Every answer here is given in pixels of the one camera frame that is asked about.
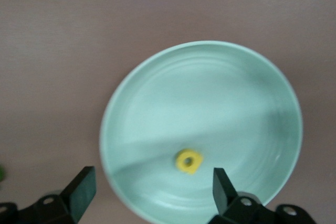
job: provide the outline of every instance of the black metal bracket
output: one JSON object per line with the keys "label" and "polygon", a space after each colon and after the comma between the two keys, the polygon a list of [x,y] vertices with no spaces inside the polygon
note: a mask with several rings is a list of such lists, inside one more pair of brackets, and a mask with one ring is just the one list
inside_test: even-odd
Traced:
{"label": "black metal bracket", "polygon": [[279,205],[273,212],[251,197],[239,196],[222,168],[214,169],[213,196],[219,215],[208,224],[316,224],[298,206]]}
{"label": "black metal bracket", "polygon": [[42,197],[22,210],[0,203],[0,224],[77,224],[96,194],[96,172],[86,166],[59,194]]}

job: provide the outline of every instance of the green object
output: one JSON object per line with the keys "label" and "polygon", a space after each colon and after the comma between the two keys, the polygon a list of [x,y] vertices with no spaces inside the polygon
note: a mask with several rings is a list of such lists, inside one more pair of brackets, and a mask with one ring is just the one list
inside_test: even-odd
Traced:
{"label": "green object", "polygon": [[[159,52],[122,81],[102,120],[100,152],[111,187],[138,215],[204,224],[217,213],[214,167],[267,204],[301,139],[298,100],[275,65],[243,46],[196,41]],[[193,175],[175,166],[184,149],[203,157]]]}
{"label": "green object", "polygon": [[5,179],[5,169],[0,165],[0,182]]}

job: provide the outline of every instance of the brown table surface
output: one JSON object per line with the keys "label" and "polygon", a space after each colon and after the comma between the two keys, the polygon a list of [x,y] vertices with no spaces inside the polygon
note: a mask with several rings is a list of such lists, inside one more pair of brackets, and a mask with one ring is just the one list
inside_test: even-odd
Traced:
{"label": "brown table surface", "polygon": [[98,191],[81,223],[147,223],[109,187],[99,127],[136,65],[183,42],[223,40],[274,62],[299,98],[304,139],[268,205],[336,216],[336,0],[0,0],[0,201],[20,208],[63,188],[85,165]]}

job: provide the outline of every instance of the mint green plate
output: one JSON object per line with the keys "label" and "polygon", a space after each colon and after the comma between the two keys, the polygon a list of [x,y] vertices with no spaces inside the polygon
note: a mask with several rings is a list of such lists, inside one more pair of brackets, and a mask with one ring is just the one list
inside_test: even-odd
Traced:
{"label": "mint green plate", "polygon": [[[103,117],[101,160],[111,187],[152,223],[205,224],[217,209],[213,168],[268,203],[300,152],[302,119],[285,76],[260,54],[228,42],[168,48],[137,66]],[[197,151],[194,175],[175,166]]]}

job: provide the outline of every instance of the yellow object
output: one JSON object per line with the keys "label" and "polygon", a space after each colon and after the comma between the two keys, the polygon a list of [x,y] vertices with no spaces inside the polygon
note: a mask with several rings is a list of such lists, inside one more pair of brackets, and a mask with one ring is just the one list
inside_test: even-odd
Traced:
{"label": "yellow object", "polygon": [[191,149],[183,149],[177,154],[176,167],[185,173],[193,175],[203,161],[203,156]]}

